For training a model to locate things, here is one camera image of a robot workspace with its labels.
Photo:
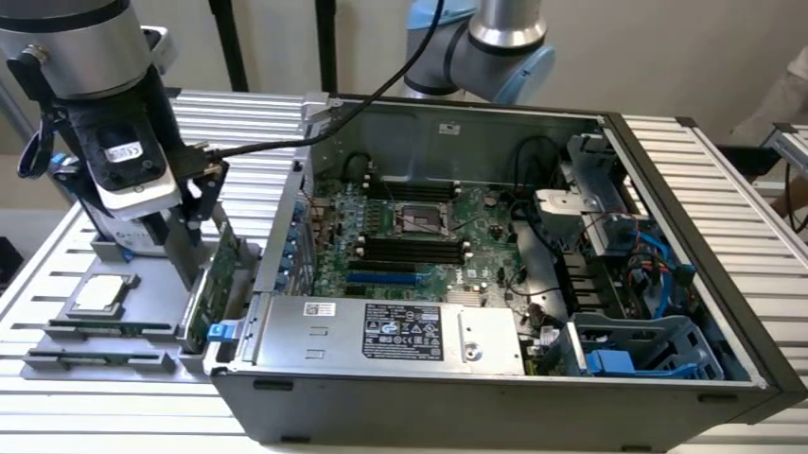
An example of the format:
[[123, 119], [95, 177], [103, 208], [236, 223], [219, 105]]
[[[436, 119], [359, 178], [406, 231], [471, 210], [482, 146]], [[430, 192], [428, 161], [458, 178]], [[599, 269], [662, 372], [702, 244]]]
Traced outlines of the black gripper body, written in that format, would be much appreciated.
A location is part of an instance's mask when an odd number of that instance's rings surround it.
[[177, 204], [168, 149], [181, 141], [161, 79], [147, 74], [123, 92], [58, 97], [37, 89], [37, 173], [81, 160], [103, 204]]

